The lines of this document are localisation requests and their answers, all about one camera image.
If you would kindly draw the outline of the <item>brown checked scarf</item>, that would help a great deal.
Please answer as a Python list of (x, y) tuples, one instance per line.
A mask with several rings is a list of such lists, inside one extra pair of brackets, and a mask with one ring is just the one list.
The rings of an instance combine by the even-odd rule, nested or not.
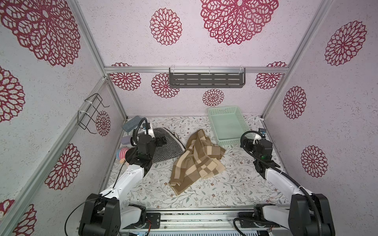
[(169, 185), (178, 196), (199, 179), (213, 177), (223, 171), (225, 149), (200, 129), (187, 141), (184, 153), (173, 164)]

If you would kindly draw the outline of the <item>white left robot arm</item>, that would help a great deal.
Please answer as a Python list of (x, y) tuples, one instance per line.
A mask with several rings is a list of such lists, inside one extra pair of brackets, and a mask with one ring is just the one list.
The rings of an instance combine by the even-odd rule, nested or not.
[(121, 229), (130, 225), (145, 226), (146, 208), (135, 204), (121, 210), (121, 201), (131, 189), (142, 180), (153, 164), (157, 147), (167, 143), (166, 137), (153, 138), (141, 134), (135, 147), (125, 154), (129, 164), (125, 172), (118, 176), (115, 183), (99, 194), (91, 194), (84, 206), (78, 234), (80, 236), (117, 236)]

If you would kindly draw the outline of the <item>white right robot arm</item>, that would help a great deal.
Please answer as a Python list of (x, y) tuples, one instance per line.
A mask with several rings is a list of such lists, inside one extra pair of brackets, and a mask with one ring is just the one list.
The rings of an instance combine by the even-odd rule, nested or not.
[(254, 158), (256, 171), (290, 201), (289, 209), (259, 204), (254, 222), (289, 229), (294, 236), (334, 236), (336, 234), (328, 199), (291, 178), (272, 160), (273, 144), (266, 139), (242, 137), (241, 148)]

